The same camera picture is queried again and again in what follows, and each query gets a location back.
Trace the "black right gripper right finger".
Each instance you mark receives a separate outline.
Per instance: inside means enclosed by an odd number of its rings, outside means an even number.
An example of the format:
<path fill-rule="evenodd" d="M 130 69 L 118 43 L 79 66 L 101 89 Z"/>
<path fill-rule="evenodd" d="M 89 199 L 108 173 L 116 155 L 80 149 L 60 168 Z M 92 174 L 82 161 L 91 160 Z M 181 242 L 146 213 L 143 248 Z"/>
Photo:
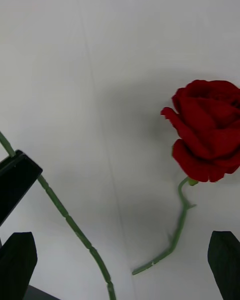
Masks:
<path fill-rule="evenodd" d="M 240 300 L 240 242 L 230 231 L 213 231 L 207 261 L 224 300 Z"/>

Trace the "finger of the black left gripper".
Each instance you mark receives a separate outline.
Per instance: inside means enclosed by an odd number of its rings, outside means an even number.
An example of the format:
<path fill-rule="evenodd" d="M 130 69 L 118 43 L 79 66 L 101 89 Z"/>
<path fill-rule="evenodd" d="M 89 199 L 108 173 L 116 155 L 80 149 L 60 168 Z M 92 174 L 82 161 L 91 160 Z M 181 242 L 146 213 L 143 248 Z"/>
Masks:
<path fill-rule="evenodd" d="M 21 150 L 0 162 L 0 225 L 9 217 L 43 169 Z"/>

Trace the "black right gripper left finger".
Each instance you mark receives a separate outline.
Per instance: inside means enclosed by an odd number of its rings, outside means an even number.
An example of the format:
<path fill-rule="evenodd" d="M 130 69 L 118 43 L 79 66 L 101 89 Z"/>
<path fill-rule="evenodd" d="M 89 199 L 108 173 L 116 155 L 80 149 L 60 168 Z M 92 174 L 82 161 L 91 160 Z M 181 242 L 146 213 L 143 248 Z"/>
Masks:
<path fill-rule="evenodd" d="M 0 299 L 22 300 L 38 261 L 31 232 L 15 232 L 0 248 Z"/>

